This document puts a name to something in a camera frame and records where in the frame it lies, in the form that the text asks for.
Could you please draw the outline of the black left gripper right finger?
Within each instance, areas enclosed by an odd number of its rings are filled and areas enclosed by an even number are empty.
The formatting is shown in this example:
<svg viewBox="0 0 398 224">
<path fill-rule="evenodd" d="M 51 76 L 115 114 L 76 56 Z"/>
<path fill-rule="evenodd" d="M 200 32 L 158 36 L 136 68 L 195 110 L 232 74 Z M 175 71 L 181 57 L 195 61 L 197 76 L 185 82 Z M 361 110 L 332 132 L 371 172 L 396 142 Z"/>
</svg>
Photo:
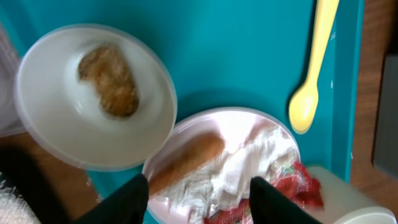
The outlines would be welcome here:
<svg viewBox="0 0 398 224">
<path fill-rule="evenodd" d="M 321 224 L 262 177 L 251 179 L 249 204 L 254 224 Z"/>
</svg>

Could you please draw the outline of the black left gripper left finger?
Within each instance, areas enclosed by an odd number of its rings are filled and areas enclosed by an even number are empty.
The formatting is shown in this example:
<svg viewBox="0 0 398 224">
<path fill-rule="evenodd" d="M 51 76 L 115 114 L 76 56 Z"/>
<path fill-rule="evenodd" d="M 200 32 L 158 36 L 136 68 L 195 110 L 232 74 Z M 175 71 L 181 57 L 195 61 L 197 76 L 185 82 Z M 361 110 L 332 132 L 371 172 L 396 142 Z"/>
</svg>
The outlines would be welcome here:
<svg viewBox="0 0 398 224">
<path fill-rule="evenodd" d="M 143 223 L 149 201 L 149 183 L 138 174 L 74 224 L 138 224 Z"/>
</svg>

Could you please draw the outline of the white bowl with food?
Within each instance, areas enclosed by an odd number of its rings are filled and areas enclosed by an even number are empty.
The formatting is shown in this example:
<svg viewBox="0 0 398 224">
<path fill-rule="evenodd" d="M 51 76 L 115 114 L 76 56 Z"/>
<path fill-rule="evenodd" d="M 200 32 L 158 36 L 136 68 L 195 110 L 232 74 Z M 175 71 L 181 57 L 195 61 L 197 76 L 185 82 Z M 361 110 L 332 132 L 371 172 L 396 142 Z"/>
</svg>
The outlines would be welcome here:
<svg viewBox="0 0 398 224">
<path fill-rule="evenodd" d="M 94 86 L 78 77 L 78 64 L 101 44 L 119 47 L 132 70 L 140 99 L 128 118 L 100 105 Z M 49 153 L 88 170 L 126 170 L 156 154 L 177 117 L 168 70 L 139 39 L 100 24 L 60 27 L 37 40 L 17 71 L 14 99 L 29 134 Z"/>
</svg>

